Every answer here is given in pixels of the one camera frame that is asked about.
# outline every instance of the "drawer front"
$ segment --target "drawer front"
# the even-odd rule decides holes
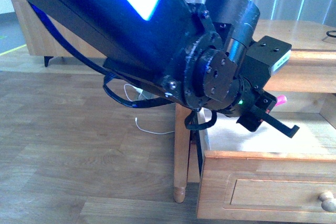
[[[205,152],[197,216],[209,219],[335,223],[319,195],[336,196],[336,158]]]
[[[324,212],[318,196],[327,191],[336,193],[336,183],[239,178],[234,181],[223,207]]]

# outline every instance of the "robotic arm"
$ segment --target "robotic arm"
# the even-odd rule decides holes
[[[253,41],[259,10],[249,0],[29,1],[106,55],[111,73],[143,90],[193,111],[208,108],[212,121],[216,112],[239,117],[252,132],[262,121],[288,137],[298,130],[268,114],[277,99],[263,90],[291,45],[268,36]]]

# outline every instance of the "white cable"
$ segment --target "white cable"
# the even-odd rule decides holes
[[[126,86],[131,86],[131,87],[132,87],[133,85],[130,85],[130,84],[126,83],[126,84],[124,85],[124,91],[125,91],[125,95],[126,95],[127,99],[130,100],[131,102],[134,102],[134,101],[132,101],[132,100],[128,97],[128,94],[127,94],[127,91],[126,91]]]
[[[152,133],[152,134],[156,134],[156,135],[165,135],[165,134],[170,134],[170,133],[174,133],[175,131],[169,131],[169,132],[165,132],[165,133],[157,133],[157,132],[151,132],[151,131],[146,131],[146,130],[143,130],[141,129],[139,126],[138,126],[138,118],[135,118],[135,124],[136,126],[138,127],[138,129],[140,131],[144,131],[144,132],[148,132],[148,133]]]
[[[139,92],[139,90],[142,90],[142,89],[136,88],[135,86],[126,83],[126,84],[124,85],[125,95],[126,95],[127,99],[130,100],[131,102],[134,102],[134,101],[132,101],[132,100],[129,98],[129,96],[128,96],[128,94],[127,94],[127,91],[126,91],[126,86],[131,86],[132,88],[134,88],[134,89],[139,93],[139,95],[142,95],[142,96],[145,97],[147,100],[149,100],[149,98],[147,98],[142,92]]]

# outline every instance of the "open drawer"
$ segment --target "open drawer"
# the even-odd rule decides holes
[[[248,132],[224,115],[200,132],[198,218],[336,223],[336,213],[319,200],[327,192],[336,196],[336,96],[285,95],[288,102],[272,115],[300,127],[292,139],[265,122]],[[200,123],[208,112],[198,115]]]

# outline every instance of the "wooden table leg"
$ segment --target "wooden table leg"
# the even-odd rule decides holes
[[[184,126],[184,119],[191,110],[177,104],[175,114],[174,148],[174,200],[181,203],[185,197],[187,185],[190,131]]]

